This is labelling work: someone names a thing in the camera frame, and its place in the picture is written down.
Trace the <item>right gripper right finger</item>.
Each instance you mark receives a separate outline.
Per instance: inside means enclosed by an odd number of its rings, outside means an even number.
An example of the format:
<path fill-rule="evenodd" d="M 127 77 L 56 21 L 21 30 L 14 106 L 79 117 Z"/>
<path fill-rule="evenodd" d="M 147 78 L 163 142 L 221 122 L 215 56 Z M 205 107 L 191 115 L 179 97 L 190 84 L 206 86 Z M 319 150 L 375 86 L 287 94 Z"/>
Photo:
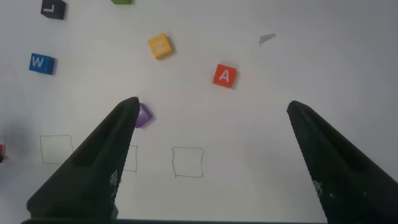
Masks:
<path fill-rule="evenodd" d="M 328 223 L 397 223 L 397 182 L 311 107 L 287 113 Z"/>

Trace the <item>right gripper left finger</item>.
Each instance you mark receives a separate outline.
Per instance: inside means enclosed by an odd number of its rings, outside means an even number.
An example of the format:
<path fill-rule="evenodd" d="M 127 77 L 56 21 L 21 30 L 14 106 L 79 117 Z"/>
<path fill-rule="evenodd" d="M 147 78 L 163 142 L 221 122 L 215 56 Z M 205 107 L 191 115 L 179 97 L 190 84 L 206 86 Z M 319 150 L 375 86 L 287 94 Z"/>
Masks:
<path fill-rule="evenodd" d="M 32 218 L 93 218 L 118 215 L 116 194 L 140 104 L 120 102 L 27 201 Z"/>

